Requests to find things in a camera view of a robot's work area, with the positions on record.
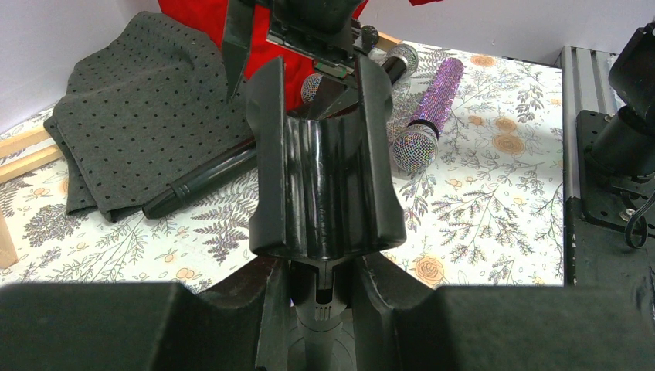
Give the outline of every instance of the red cloth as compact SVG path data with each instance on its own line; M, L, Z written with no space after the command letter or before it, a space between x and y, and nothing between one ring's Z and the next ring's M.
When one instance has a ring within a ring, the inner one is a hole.
M416 6L416 5L423 5L427 4L429 2L441 2L442 0L409 0L409 3Z
M220 48L223 40L223 28L227 13L228 0L159 0L161 11L176 21L206 32ZM362 3L354 17L364 10ZM249 79L255 71L271 59L284 58L285 91L287 110L301 105L300 89L307 76L314 72L310 59L266 41L270 23L270 11L260 6L255 7L253 40L250 46L250 59L244 75Z

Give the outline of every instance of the black microphone handle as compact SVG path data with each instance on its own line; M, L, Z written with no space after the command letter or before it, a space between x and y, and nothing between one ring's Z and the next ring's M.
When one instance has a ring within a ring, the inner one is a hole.
M402 75L407 71L407 65L405 61L398 58L397 56L390 56L383 64L382 68L385 70L389 79L391 80L391 85L395 84L396 81L400 80Z
M250 137L171 183L143 207L148 219L167 216L190 206L227 182L257 167L255 138Z

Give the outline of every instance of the black cable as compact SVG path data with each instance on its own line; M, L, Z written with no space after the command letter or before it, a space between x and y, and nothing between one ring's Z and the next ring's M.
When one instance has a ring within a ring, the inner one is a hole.
M653 204L655 204L655 192L650 195L648 201L646 201L646 203L644 203L637 211L635 211L635 213L628 220L628 223L626 224L625 238L626 243L630 248L640 249L646 243L646 239L648 238L648 224L646 217L643 214L645 214L650 209L650 207L653 206ZM639 243L635 244L633 242L632 235L637 224L641 226L643 232L641 233Z

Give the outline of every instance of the wooden frame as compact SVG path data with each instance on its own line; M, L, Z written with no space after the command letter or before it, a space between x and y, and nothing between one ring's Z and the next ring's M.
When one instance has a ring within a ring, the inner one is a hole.
M376 48L388 52L392 47L400 44L402 40L399 40L393 36L389 36L385 33L379 32L380 39L375 45Z
M9 156L12 153L16 153L32 145L37 145L47 139L50 139L50 135L43 126L18 134L15 137L0 141L0 157ZM26 172L31 172L36 168L40 168L62 156L61 151L56 145L50 145L31 155L0 166L0 184L17 178ZM2 215L2 211L0 211L0 269L11 267L18 261L12 235L9 233L5 217Z

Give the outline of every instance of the dotted gray fabric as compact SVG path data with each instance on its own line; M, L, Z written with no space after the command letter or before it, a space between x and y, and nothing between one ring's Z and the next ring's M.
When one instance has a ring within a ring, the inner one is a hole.
M205 33L136 15L75 65L44 124L68 160L67 211L97 206L116 221L247 139L244 83L226 103L222 57Z

